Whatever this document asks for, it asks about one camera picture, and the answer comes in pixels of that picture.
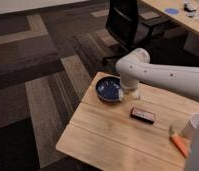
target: wooden tabletop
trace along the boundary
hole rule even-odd
[[[169,140],[169,126],[199,113],[199,103],[174,93],[139,84],[140,100],[104,103],[96,82],[88,88],[56,149],[102,170],[182,171],[185,159]],[[129,116],[132,107],[156,114],[153,125]]]
[[[178,24],[184,26],[191,32],[199,35],[199,20],[194,18],[189,18],[186,16],[186,12],[183,10],[183,0],[141,0],[146,5],[168,15]],[[198,0],[189,0],[191,5],[196,8],[199,6]],[[171,15],[165,12],[166,8],[175,8],[179,10],[179,13],[176,15]]]

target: small box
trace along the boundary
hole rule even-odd
[[[131,117],[150,124],[155,122],[155,114],[135,107],[131,110]]]

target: blue bowl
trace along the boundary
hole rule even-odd
[[[119,102],[120,79],[117,77],[104,77],[96,84],[98,97],[106,102]]]

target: white object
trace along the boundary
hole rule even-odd
[[[135,91],[139,81],[199,101],[199,68],[149,64],[144,49],[136,49],[116,63],[123,91]]]
[[[64,5],[87,0],[0,0],[0,14]]]
[[[182,134],[188,139],[193,139],[193,136],[198,126],[199,126],[199,114],[193,114],[188,120],[185,128],[182,130]]]

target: floor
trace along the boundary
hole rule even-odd
[[[107,14],[107,0],[93,0],[0,16],[1,171],[96,170],[55,145],[95,74],[115,72],[101,64],[118,47],[105,29]],[[162,55],[159,41],[150,48],[159,56],[152,62],[183,64],[177,55]],[[191,59],[187,65],[199,65],[191,54],[179,54]]]

